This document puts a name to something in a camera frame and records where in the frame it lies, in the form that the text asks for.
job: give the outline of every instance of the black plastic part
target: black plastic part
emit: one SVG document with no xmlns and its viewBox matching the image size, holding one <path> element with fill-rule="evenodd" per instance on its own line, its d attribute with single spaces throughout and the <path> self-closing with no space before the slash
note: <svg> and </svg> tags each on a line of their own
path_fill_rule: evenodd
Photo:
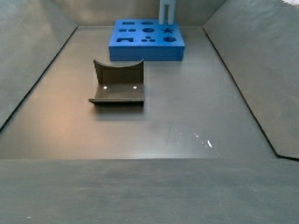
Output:
<svg viewBox="0 0 299 224">
<path fill-rule="evenodd" d="M 97 92 L 93 104 L 139 103 L 144 94 L 144 61 L 132 66 L 107 66 L 93 60 L 97 73 Z"/>
</svg>

